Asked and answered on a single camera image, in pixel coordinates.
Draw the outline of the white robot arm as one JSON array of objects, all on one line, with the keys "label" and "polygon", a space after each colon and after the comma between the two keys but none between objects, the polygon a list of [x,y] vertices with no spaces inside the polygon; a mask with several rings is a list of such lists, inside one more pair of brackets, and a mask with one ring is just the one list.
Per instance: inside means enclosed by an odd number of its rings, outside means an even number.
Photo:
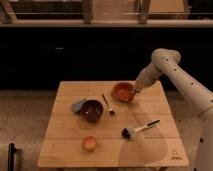
[{"label": "white robot arm", "polygon": [[178,65],[180,59],[177,50],[154,50],[151,62],[137,76],[132,93],[140,93],[166,75],[203,120],[193,171],[213,171],[213,92],[184,71]]}]

